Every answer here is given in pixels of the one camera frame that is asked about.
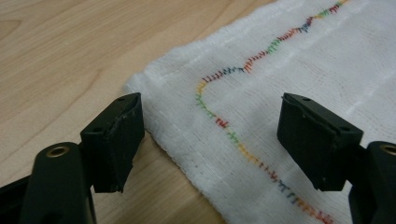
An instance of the white towel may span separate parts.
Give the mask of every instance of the white towel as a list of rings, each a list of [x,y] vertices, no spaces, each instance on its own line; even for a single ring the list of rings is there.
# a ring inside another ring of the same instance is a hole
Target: white towel
[[[396,1],[279,0],[128,80],[146,127],[229,223],[351,223],[276,138],[281,96],[309,97],[396,140]]]

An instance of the wooden table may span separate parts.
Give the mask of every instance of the wooden table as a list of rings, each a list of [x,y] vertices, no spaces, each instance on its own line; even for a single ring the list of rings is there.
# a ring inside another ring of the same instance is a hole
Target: wooden table
[[[132,74],[269,0],[0,0],[0,186],[35,154],[78,143]],[[99,223],[221,223],[147,134],[123,193],[94,194]]]

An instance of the embroidered line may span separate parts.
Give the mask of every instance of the embroidered line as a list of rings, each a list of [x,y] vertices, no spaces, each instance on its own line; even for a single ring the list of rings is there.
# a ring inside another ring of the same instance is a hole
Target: embroidered line
[[[293,36],[297,34],[302,34],[302,33],[308,33],[309,28],[312,25],[312,22],[314,20],[319,20],[323,19],[331,14],[335,14],[338,12],[338,9],[340,6],[342,6],[347,0],[340,0],[335,3],[334,6],[325,9],[319,14],[308,17],[305,20],[305,23],[298,28],[291,28],[289,29],[285,34],[277,37],[274,39],[271,44],[267,47],[266,50],[260,51],[258,54],[248,58],[244,64],[243,67],[227,67],[222,70],[217,71],[216,73],[203,77],[202,80],[199,82],[197,86],[197,93],[196,93],[196,98],[195,100],[197,101],[197,105],[200,106],[206,114],[215,121],[215,123],[226,132],[227,136],[231,140],[231,142],[236,146],[236,148],[239,150],[239,152],[247,158],[248,161],[256,164],[261,170],[263,170],[268,176],[271,178],[271,180],[274,183],[277,183],[278,189],[280,190],[283,195],[285,195],[286,199],[293,205],[296,205],[299,207],[304,213],[308,214],[309,216],[321,221],[324,224],[333,224],[334,221],[332,217],[328,214],[325,214],[323,211],[320,211],[313,206],[311,206],[309,203],[304,201],[301,197],[299,197],[294,191],[291,190],[290,187],[288,187],[283,181],[278,177],[277,173],[275,170],[271,169],[269,165],[267,165],[265,162],[263,162],[260,158],[257,156],[253,155],[251,152],[247,150],[245,145],[239,140],[238,135],[236,132],[234,132],[230,126],[230,122],[226,119],[221,118],[218,116],[216,113],[211,111],[205,104],[203,100],[203,93],[205,91],[205,87],[207,84],[215,81],[215,80],[221,80],[223,77],[226,77],[230,74],[239,72],[239,73],[251,73],[253,64],[276,52],[279,45],[283,42],[286,41]]]

